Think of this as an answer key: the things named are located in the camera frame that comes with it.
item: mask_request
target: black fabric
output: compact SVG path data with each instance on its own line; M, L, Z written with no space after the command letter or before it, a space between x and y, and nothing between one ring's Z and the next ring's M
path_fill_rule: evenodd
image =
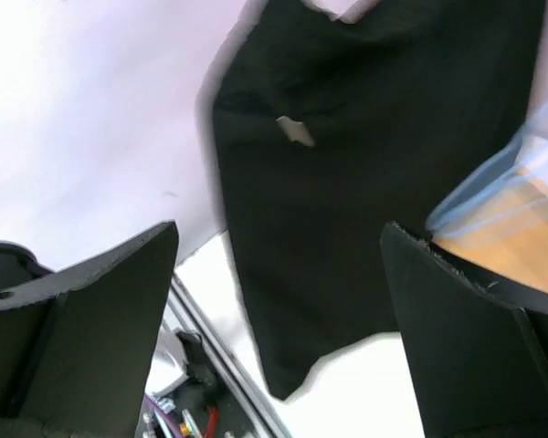
M548 418L515 422L459 432L448 438L540 438L548 437Z
M177 246L174 223L159 224L109 252L0 291L0 417L25 386L16 410L22 420L0 421L0 431L133 437ZM55 302L61 306L52 318ZM46 320L48 336L26 376Z
M294 392L319 357L397 330L382 227L421 232L520 127L544 6L384 0L351 26L271 0L226 70L210 72L205 128L274 396ZM282 115L316 146L289 142Z

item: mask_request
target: transparent plastic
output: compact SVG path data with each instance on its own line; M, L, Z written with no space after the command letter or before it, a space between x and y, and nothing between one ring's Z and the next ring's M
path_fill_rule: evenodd
M428 217L436 238L467 247L548 222L548 103Z

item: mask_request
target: black plastic part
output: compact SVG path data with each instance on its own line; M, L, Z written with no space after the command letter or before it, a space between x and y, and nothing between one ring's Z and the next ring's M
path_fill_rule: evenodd
M183 344L187 375L202 387L205 405L213 403L223 385L217 377L215 367L203 350L202 338L197 333L186 331L179 331L176 337Z
M426 435L548 418L548 316L523 305L548 296L397 224L381 247Z
M0 242L0 301L12 296L3 290L51 274L39 265L35 255L20 245Z
M5 415L7 417L15 418L20 414L33 379L37 374L37 369L47 347L48 340L55 327L60 311L67 301L67 297L67 295L59 295L51 300L45 319L37 334L35 344L33 345L28 358L25 360L24 368L20 373L20 378L18 379L14 394L5 409Z

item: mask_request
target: white surface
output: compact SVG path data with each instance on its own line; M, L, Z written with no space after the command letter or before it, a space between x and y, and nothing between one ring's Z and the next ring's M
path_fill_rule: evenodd
M214 321L249 375L265 390L248 326L237 299L226 239L213 238L177 268L197 303ZM304 387L285 403L269 397L297 438L423 437L416 398L399 336L374 337L321 360Z
M303 0L305 5L326 12L333 20L345 23L358 21L365 12L372 9L380 0Z
M168 328L161 328L144 391L149 395L166 393L184 377L181 369L184 351L181 342Z
M243 0L0 0L0 239L58 269L218 228L195 97Z

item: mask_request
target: white tag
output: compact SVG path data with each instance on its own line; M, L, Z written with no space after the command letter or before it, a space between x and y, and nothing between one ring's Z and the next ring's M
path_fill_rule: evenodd
M304 123L295 121L289 116L278 117L276 121L290 141L298 141L310 148L314 147L314 139Z
M303 2L313 9L327 13L333 21L341 20L344 23L352 24L377 5L380 0L303 0Z

